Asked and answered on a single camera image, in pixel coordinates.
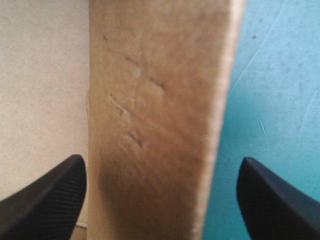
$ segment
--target teal surface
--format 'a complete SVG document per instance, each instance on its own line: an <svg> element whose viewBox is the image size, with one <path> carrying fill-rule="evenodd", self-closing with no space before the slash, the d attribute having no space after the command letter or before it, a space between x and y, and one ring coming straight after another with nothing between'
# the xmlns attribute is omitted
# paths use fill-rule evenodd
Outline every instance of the teal surface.
<svg viewBox="0 0 320 240"><path fill-rule="evenodd" d="M320 201L319 89L320 1L249 0L203 240L250 239L236 199L244 156Z"/></svg>

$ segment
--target cream wall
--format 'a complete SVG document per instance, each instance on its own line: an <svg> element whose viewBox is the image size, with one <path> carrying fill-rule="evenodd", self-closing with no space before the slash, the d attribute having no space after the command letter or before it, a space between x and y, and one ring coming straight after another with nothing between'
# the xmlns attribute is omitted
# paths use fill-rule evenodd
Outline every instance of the cream wall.
<svg viewBox="0 0 320 240"><path fill-rule="evenodd" d="M0 199L88 159L88 88L89 1L0 0Z"/></svg>

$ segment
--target cardboard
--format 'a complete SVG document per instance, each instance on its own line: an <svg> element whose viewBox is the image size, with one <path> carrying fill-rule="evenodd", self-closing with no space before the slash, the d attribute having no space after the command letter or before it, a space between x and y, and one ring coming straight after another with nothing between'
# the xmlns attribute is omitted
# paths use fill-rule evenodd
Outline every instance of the cardboard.
<svg viewBox="0 0 320 240"><path fill-rule="evenodd" d="M89 240L198 240L242 0L91 0Z"/></svg>

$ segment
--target blue painted surface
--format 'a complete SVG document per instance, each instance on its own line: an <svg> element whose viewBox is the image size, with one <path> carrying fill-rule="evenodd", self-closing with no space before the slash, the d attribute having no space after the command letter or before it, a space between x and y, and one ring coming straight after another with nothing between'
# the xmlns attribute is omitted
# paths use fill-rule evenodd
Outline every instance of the blue painted surface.
<svg viewBox="0 0 320 240"><path fill-rule="evenodd" d="M250 239L236 200L244 156L257 158L320 201L319 90L320 1L249 0L204 240Z"/></svg>

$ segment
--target black plastic part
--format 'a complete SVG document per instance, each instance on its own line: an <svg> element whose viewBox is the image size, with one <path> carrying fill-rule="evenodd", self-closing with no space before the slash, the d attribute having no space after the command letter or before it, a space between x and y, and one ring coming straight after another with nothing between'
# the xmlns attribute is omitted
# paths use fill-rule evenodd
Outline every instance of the black plastic part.
<svg viewBox="0 0 320 240"><path fill-rule="evenodd" d="M320 203L245 157L237 200L253 240L320 240Z"/></svg>
<svg viewBox="0 0 320 240"><path fill-rule="evenodd" d="M0 201L0 240L69 240L86 194L86 167L72 155Z"/></svg>

